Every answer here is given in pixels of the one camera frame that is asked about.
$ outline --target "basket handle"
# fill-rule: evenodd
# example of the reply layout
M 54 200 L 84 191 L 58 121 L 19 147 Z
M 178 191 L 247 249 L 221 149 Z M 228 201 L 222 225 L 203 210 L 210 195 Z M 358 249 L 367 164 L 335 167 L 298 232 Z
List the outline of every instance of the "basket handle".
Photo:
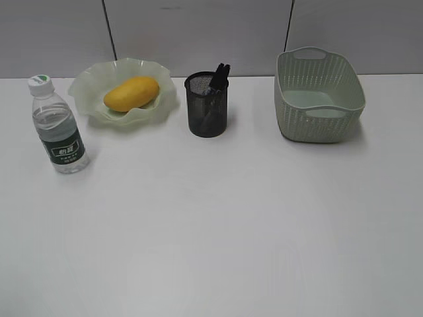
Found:
M 333 106 L 333 105 L 330 105 L 330 104 L 324 104 L 324 105 L 321 105 L 321 106 L 312 106 L 312 107 L 308 107 L 308 108 L 303 108 L 303 111 L 305 112 L 306 116 L 319 118 L 318 116 L 313 116 L 312 114 L 310 114 L 310 112 L 315 111 L 315 110 L 336 110 L 336 111 L 342 112 L 343 114 L 341 116 L 338 116 L 338 118 L 347 116 L 348 114 L 355 112 L 355 110 L 342 108 L 342 107 L 339 107 L 339 106 Z
M 292 57 L 295 59 L 325 59 L 330 54 L 328 51 L 322 50 L 321 48 L 315 48 L 313 46 L 299 48 L 291 51 L 291 53 Z

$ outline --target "bottle cap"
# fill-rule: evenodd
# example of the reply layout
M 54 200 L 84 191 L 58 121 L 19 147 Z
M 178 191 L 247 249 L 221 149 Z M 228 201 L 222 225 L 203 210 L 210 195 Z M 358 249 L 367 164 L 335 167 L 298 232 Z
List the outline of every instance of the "bottle cap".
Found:
M 45 96 L 54 92 L 51 78 L 47 75 L 36 75 L 28 80 L 29 91 L 34 97 Z

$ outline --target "green basket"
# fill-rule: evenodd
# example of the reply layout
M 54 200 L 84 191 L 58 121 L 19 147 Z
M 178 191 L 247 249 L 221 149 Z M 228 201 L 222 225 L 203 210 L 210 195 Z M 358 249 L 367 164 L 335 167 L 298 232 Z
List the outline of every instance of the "green basket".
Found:
M 341 141 L 358 122 L 365 98 L 345 57 L 319 48 L 278 56 L 275 107 L 282 134 L 292 141 Z

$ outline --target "mango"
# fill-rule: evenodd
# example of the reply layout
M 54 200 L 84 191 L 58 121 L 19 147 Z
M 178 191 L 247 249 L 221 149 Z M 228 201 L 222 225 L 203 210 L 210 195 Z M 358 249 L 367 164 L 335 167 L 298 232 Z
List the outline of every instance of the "mango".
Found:
M 103 102 L 114 111 L 127 112 L 148 104 L 159 94 L 159 89 L 152 77 L 132 77 L 108 92 Z

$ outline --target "bottle label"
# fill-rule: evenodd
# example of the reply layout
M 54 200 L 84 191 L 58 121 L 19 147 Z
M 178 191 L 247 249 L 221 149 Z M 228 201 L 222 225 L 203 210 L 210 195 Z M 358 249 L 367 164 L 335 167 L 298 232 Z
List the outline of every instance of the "bottle label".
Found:
M 85 152 L 84 144 L 82 143 L 81 136 L 78 129 L 75 133 L 58 142 L 47 142 L 41 140 L 46 148 L 50 160 L 54 164 L 65 165 L 79 160 Z

